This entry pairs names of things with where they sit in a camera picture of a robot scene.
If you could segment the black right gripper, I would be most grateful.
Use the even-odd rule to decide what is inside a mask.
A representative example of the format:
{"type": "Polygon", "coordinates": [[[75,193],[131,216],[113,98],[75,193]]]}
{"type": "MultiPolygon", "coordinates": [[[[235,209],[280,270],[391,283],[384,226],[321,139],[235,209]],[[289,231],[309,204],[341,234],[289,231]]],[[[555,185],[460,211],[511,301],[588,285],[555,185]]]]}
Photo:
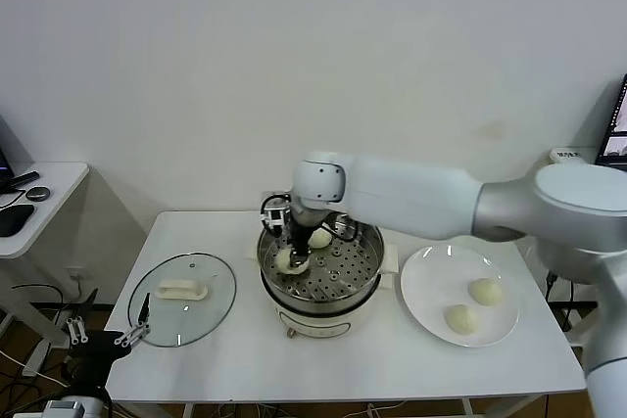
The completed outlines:
{"type": "Polygon", "coordinates": [[[289,256],[289,266],[298,267],[305,264],[312,253],[309,249],[309,239],[316,229],[316,212],[297,205],[290,208],[290,234],[292,250],[289,256]]]}

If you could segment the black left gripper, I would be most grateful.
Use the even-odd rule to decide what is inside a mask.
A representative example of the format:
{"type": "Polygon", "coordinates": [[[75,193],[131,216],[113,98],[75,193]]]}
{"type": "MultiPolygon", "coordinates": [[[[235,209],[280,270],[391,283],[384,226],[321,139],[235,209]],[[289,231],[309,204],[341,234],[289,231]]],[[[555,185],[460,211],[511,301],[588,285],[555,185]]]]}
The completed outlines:
{"type": "Polygon", "coordinates": [[[131,346],[129,345],[136,345],[151,330],[148,323],[150,294],[147,293],[137,321],[127,332],[89,331],[87,333],[85,321],[97,295],[98,289],[94,289],[66,320],[70,343],[78,344],[69,349],[69,358],[75,365],[70,378],[70,385],[73,388],[104,388],[113,364],[130,355],[131,346]]]}

